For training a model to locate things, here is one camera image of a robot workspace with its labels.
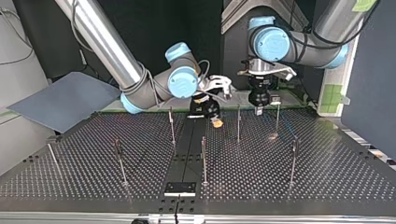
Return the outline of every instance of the perforated table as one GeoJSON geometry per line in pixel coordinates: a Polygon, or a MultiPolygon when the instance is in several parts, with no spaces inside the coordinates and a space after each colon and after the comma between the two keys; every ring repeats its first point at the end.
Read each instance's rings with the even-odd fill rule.
{"type": "Polygon", "coordinates": [[[224,126],[175,113],[96,114],[0,177],[0,218],[14,212],[202,216],[396,217],[396,173],[309,109],[256,117],[223,112],[224,126]],[[203,185],[201,140],[206,138],[203,185]],[[290,183],[294,137],[301,140],[290,183]],[[114,154],[119,138],[128,186],[114,154]],[[194,197],[165,197],[168,183],[193,183],[194,197]]]}

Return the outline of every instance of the robotic arm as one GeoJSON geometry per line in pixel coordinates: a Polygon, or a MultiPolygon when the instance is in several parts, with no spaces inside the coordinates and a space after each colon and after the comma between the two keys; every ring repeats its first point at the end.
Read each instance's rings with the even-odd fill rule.
{"type": "Polygon", "coordinates": [[[317,68],[336,68],[347,57],[347,43],[356,37],[354,33],[361,20],[379,0],[367,2],[332,0],[311,34],[291,32],[275,25],[275,17],[258,17],[248,25],[247,69],[239,75],[249,76],[252,92],[249,101],[260,115],[270,104],[268,87],[273,76],[290,80],[296,76],[288,66],[278,63],[299,63],[317,68]]]}
{"type": "MultiPolygon", "coordinates": [[[[173,96],[189,98],[194,94],[205,95],[206,91],[214,88],[228,90],[231,85],[227,77],[200,77],[201,68],[185,43],[175,44],[166,51],[165,58],[170,63],[170,68],[151,77],[149,70],[125,46],[95,0],[55,1],[120,84],[121,101],[132,114],[149,109],[173,96]]],[[[215,117],[214,122],[219,119],[219,116],[215,117]]]]}

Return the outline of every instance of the green tape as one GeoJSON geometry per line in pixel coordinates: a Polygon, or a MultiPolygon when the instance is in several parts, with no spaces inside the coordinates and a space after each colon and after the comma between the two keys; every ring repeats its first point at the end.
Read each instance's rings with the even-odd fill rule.
{"type": "Polygon", "coordinates": [[[338,105],[341,103],[342,85],[325,85],[320,104],[320,113],[337,113],[338,105]]]}
{"type": "Polygon", "coordinates": [[[358,0],[356,5],[352,8],[354,12],[365,12],[370,10],[376,0],[358,0]]]}
{"type": "Polygon", "coordinates": [[[2,114],[0,114],[0,117],[8,116],[8,115],[19,115],[18,113],[15,113],[14,111],[7,111],[2,114]]]}

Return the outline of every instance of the vertical rod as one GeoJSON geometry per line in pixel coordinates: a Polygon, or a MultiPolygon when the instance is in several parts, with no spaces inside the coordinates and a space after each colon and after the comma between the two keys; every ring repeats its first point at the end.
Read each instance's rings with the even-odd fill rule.
{"type": "Polygon", "coordinates": [[[56,160],[56,157],[55,157],[55,153],[53,152],[53,149],[52,149],[52,145],[50,143],[48,143],[47,146],[49,147],[50,155],[52,156],[53,161],[55,161],[55,163],[58,164],[58,161],[56,160]]]}
{"type": "Polygon", "coordinates": [[[122,170],[122,176],[123,176],[123,179],[124,179],[124,185],[128,185],[128,181],[126,180],[126,175],[125,175],[125,170],[124,170],[124,167],[123,167],[122,159],[120,159],[120,167],[121,167],[121,170],[122,170]]]}
{"type": "Polygon", "coordinates": [[[279,116],[280,116],[280,104],[277,105],[277,112],[276,112],[276,134],[278,134],[278,130],[279,130],[279,116]]]}
{"type": "Polygon", "coordinates": [[[296,157],[293,155],[293,164],[291,166],[291,176],[290,176],[290,186],[292,187],[294,185],[294,170],[295,170],[295,165],[296,165],[296,157]]]}
{"type": "Polygon", "coordinates": [[[240,142],[240,140],[241,140],[241,137],[240,137],[240,132],[241,132],[241,106],[240,105],[238,105],[238,138],[237,138],[237,141],[238,141],[238,143],[240,142]]]}
{"type": "Polygon", "coordinates": [[[123,162],[122,162],[122,149],[121,149],[121,143],[120,143],[119,138],[116,138],[114,147],[116,150],[116,157],[120,163],[120,168],[121,168],[122,178],[123,178],[123,185],[128,186],[128,180],[126,179],[125,168],[124,168],[123,162]]]}
{"type": "Polygon", "coordinates": [[[207,176],[206,176],[206,138],[202,137],[202,159],[204,162],[204,185],[207,185],[207,176]]]}
{"type": "Polygon", "coordinates": [[[62,175],[61,167],[59,167],[59,162],[58,162],[58,160],[56,160],[55,153],[53,151],[52,145],[50,143],[47,143],[47,146],[49,147],[50,155],[51,155],[53,161],[56,164],[56,168],[58,169],[59,175],[62,175]]]}
{"type": "Polygon", "coordinates": [[[176,147],[176,140],[175,140],[175,128],[174,128],[174,120],[173,120],[173,111],[172,106],[169,109],[169,122],[171,123],[171,130],[172,130],[172,144],[176,147]]]}
{"type": "Polygon", "coordinates": [[[292,146],[292,152],[293,152],[293,164],[291,166],[290,187],[292,187],[294,185],[295,165],[296,165],[297,156],[300,152],[300,140],[295,135],[294,135],[294,141],[293,141],[293,146],[292,146]]]}

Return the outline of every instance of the small orange object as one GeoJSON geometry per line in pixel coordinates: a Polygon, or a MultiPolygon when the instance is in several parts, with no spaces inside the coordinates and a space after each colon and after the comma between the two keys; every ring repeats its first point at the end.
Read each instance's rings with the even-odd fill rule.
{"type": "Polygon", "coordinates": [[[212,121],[212,123],[213,123],[213,127],[215,127],[215,128],[221,128],[222,125],[224,124],[223,121],[221,121],[221,119],[217,119],[215,121],[212,121]]]}

